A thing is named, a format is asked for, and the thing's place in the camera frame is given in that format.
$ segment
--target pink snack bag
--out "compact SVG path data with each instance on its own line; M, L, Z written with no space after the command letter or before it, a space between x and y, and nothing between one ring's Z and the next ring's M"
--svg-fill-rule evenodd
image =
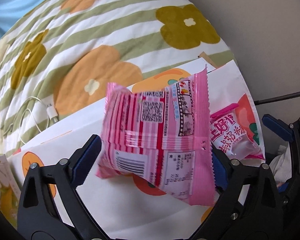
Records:
M108 84L97 176L134 173L190 205L213 204L207 70L162 91Z
M211 141L229 159L264 159L259 145L237 122L234 109L238 106L238 104L231 104L210 116Z

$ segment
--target metal screw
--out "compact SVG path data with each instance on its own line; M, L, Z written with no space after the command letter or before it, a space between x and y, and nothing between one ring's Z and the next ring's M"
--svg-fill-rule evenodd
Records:
M238 218L238 214L237 213L233 213L232 215L231 215L231 219L232 220L236 220Z
M231 164L232 164L233 166L238 166L238 165L240 164L240 162L239 162L237 159L232 159L232 160L231 160Z
M261 164L261 167L264 168L265 170L268 170L268 169L269 169L269 165L266 164L266 163L262 163L262 164Z
M31 168L31 169L34 169L37 165L38 165L37 163L31 163L31 164L30 164L30 168Z
M67 162L68 162L68 159L63 158L63 159L61 159L61 160L59 161L59 164L65 165Z

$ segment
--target qr code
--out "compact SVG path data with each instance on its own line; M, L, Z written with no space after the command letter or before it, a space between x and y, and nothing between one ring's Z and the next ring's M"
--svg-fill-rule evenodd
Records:
M147 91L143 92L145 97L163 98L163 91Z
M163 102L142 101L142 122L162 122Z

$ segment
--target nutrition facts label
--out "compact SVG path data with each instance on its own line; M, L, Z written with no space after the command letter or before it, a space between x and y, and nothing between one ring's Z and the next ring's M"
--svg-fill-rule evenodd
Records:
M168 153L162 190L176 198L188 198L193 180L194 153Z

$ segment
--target bed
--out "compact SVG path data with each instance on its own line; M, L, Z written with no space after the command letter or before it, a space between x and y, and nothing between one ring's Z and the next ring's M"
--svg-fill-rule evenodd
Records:
M0 153L51 126L47 107L61 120L108 82L130 86L202 52L216 67L234 59L189 0L45 0L0 39Z

